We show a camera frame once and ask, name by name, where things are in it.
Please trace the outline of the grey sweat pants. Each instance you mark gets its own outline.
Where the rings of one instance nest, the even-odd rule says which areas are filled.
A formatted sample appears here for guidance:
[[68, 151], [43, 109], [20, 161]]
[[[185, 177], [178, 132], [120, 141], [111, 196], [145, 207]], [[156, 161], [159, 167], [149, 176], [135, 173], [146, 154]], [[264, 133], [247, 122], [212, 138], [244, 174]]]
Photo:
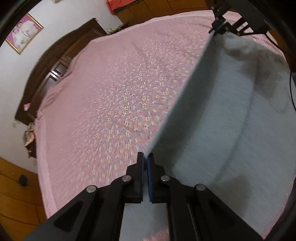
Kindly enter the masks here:
[[125, 51], [120, 158], [153, 152], [185, 185], [203, 183], [261, 238], [295, 180], [295, 110], [283, 55], [259, 38], [156, 30]]

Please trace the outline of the pink floral bedspread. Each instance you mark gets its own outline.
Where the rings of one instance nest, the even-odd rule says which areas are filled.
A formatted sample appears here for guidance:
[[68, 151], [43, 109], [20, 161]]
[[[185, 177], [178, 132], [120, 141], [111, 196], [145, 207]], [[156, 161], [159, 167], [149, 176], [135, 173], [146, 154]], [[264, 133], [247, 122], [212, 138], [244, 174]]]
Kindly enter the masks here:
[[[125, 51], [132, 48], [131, 43], [156, 30], [221, 35], [209, 33], [213, 18], [210, 11], [154, 18], [92, 40], [72, 60], [66, 74], [48, 90], [35, 120], [39, 185], [47, 217], [56, 214], [87, 186], [104, 187], [121, 179], [128, 166], [136, 163], [138, 152], [151, 153], [138, 151], [134, 157], [121, 159], [118, 150], [125, 128], [119, 115], [124, 110], [122, 102], [128, 98], [127, 85], [123, 83], [128, 73]], [[254, 230], [257, 240], [295, 240], [294, 204], [295, 180], [283, 213], [267, 238], [261, 238], [234, 213]]]

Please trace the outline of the red and cream blanket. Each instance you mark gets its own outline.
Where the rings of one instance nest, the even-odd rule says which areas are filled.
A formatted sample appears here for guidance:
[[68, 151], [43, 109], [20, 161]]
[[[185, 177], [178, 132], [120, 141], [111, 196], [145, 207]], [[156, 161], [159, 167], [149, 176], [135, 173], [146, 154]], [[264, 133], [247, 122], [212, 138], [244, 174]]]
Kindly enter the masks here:
[[133, 3], [135, 0], [106, 0], [105, 3], [112, 14]]

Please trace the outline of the wooden wardrobe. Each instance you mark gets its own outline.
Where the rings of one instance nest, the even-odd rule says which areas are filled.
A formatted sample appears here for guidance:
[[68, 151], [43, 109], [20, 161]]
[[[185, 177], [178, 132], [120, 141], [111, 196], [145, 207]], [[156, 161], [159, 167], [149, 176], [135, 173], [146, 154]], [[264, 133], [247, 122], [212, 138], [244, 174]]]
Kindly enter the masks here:
[[[46, 219], [36, 160], [23, 146], [26, 127], [15, 120], [27, 80], [43, 53], [92, 18], [110, 32], [122, 24], [206, 8], [205, 1], [139, 1], [113, 15], [105, 1], [41, 1], [30, 10], [43, 30], [20, 55], [7, 42], [1, 45], [1, 225], [13, 240], [22, 240]], [[18, 184], [22, 174], [26, 187]]]

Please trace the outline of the cluttered dark nightstand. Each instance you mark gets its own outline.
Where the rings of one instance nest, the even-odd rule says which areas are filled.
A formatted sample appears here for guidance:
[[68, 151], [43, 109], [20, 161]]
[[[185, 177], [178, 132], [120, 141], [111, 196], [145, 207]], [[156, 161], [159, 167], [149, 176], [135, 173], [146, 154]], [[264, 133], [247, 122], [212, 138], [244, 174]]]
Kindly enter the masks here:
[[29, 123], [27, 129], [24, 131], [23, 134], [23, 145], [28, 151], [29, 158], [33, 157], [36, 158], [36, 136], [34, 132], [35, 124]]

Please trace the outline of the dark wooden headboard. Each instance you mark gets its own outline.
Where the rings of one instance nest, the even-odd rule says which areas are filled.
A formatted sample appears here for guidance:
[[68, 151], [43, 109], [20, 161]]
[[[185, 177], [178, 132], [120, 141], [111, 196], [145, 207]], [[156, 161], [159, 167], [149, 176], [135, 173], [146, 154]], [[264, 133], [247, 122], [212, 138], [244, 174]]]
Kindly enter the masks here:
[[15, 120], [25, 125], [33, 122], [46, 92], [66, 73], [73, 58], [91, 40], [106, 35], [97, 20], [92, 18], [50, 46], [30, 73]]

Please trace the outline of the framed wedding photo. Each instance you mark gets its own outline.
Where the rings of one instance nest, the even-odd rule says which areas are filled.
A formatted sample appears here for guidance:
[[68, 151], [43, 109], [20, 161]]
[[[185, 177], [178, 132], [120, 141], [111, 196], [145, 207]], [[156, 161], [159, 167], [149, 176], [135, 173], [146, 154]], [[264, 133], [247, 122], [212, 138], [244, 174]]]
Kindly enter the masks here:
[[43, 26], [27, 13], [11, 30], [5, 41], [20, 55], [41, 30]]

